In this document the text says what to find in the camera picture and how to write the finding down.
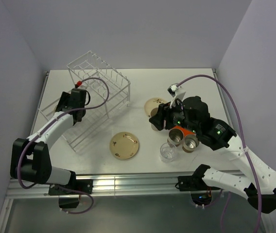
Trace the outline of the clear glass tumbler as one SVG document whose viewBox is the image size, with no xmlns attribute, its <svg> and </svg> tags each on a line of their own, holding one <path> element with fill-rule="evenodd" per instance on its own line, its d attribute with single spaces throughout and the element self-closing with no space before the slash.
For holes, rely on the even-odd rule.
<svg viewBox="0 0 276 233">
<path fill-rule="evenodd" d="M 160 160 L 165 163 L 170 163 L 177 156 L 177 147 L 172 143 L 164 143 L 160 147 Z"/>
</svg>

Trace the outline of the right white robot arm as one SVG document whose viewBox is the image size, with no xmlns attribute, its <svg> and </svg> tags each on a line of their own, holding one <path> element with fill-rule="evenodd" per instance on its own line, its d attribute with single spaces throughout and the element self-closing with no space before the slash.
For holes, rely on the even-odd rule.
<svg viewBox="0 0 276 233">
<path fill-rule="evenodd" d="M 276 171 L 244 146 L 226 122 L 211 117 L 200 97 L 177 100 L 173 107 L 162 103 L 149 122 L 159 131 L 179 126 L 194 132 L 201 144 L 223 155 L 243 173 L 239 177 L 202 164 L 191 176 L 178 178 L 180 191 L 225 189 L 247 199 L 252 207 L 265 214 L 276 209 Z"/>
</svg>

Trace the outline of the beige plastic cup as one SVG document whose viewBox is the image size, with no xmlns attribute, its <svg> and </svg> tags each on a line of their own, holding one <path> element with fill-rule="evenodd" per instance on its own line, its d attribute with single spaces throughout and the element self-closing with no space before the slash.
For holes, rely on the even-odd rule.
<svg viewBox="0 0 276 233">
<path fill-rule="evenodd" d="M 154 108 L 151 112 L 150 112 L 150 124 L 151 124 L 151 128 L 154 131 L 161 131 L 163 129 L 162 126 L 160 126 L 159 121 L 156 117 L 156 114 L 158 112 L 158 108 Z"/>
</svg>

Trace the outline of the steel lined cup brown band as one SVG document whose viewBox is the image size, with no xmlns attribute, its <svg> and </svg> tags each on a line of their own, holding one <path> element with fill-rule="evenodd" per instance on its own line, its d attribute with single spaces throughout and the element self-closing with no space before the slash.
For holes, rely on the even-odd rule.
<svg viewBox="0 0 276 233">
<path fill-rule="evenodd" d="M 183 132 L 178 128 L 173 128 L 169 131 L 167 142 L 178 147 L 180 144 L 182 144 L 183 139 L 184 139 Z"/>
</svg>

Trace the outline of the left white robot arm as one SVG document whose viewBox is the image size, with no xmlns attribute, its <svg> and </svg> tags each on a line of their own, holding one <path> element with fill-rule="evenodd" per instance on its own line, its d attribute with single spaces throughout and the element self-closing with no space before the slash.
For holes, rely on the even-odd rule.
<svg viewBox="0 0 276 233">
<path fill-rule="evenodd" d="M 89 102 L 90 94 L 84 89 L 74 88 L 70 93 L 63 92 L 51 120 L 26 139 L 14 141 L 10 176 L 18 179 L 22 188 L 30 189 L 36 184 L 57 184 L 66 194 L 75 192 L 75 172 L 53 167 L 49 149 L 66 130 L 82 121 L 86 114 L 84 107 Z"/>
</svg>

